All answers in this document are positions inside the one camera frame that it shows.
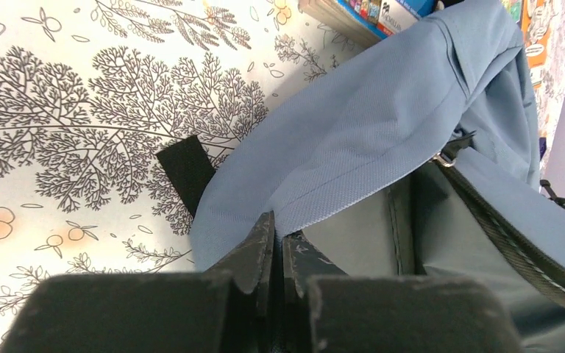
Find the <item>blue backpack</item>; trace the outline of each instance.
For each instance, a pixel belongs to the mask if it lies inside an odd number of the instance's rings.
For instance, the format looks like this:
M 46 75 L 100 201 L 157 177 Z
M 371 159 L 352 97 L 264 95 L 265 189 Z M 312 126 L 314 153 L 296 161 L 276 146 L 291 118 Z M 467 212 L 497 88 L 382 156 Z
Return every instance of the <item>blue backpack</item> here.
M 196 267 L 274 211 L 348 274 L 477 278 L 526 352 L 565 352 L 565 200 L 539 193 L 522 38 L 499 1 L 466 0 L 290 98 L 208 183 Z

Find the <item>shoulder strap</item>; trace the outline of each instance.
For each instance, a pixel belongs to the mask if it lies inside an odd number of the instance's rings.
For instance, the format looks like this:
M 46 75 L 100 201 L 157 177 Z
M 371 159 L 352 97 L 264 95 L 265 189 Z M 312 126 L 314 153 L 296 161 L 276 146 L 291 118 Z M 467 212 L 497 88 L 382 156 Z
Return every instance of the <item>shoulder strap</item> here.
M 161 168 L 192 217 L 200 198 L 216 173 L 198 137 L 193 135 L 157 153 Z
M 457 156 L 463 147 L 462 140 L 448 143 L 443 153 L 451 163 L 436 160 L 436 164 L 515 271 L 549 300 L 565 307 L 565 251 L 558 252 L 565 248 L 565 207 L 556 207 L 527 185 L 515 188 L 516 180 L 505 178 L 495 165 L 485 164 L 481 154 Z M 541 215 L 531 218 L 536 210 Z

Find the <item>black velcro strap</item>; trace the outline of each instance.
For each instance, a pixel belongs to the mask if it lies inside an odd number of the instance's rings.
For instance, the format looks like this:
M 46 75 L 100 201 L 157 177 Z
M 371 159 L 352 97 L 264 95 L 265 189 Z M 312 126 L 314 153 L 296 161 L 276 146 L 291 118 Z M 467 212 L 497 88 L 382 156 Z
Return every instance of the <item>black velcro strap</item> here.
M 195 216 L 202 193 L 216 173 L 198 137 L 190 136 L 159 151 L 157 159 L 187 211 Z

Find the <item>grey fabric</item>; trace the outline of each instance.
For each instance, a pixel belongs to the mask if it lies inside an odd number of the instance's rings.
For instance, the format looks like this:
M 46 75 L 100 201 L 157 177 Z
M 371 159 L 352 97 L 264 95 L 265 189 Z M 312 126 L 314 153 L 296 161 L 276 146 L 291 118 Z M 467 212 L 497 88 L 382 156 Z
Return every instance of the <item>grey fabric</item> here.
M 352 276 L 414 274 L 410 180 L 406 177 L 303 232 Z
M 467 162 L 462 157 L 456 165 L 465 169 Z M 412 190 L 415 253 L 422 270 L 430 276 L 479 279 L 510 310 L 527 352 L 565 353 L 565 309 L 544 298 L 510 267 L 437 167 L 426 165 L 416 172 Z M 505 196 L 501 183 L 494 190 Z M 553 235 L 562 240 L 565 233 Z

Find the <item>blue fabric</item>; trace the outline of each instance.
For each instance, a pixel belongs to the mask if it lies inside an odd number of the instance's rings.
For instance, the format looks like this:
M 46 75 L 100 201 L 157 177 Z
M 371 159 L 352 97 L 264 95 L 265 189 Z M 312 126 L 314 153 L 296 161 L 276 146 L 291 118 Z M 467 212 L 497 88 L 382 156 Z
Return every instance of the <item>blue fabric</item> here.
M 466 149 L 455 164 L 475 190 L 537 249 L 565 268 L 565 210 Z
M 273 210 L 277 234 L 325 219 L 429 160 L 457 126 L 537 187 L 536 107 L 523 35 L 497 0 L 434 13 L 275 110 L 217 171 L 190 233 L 205 270 Z

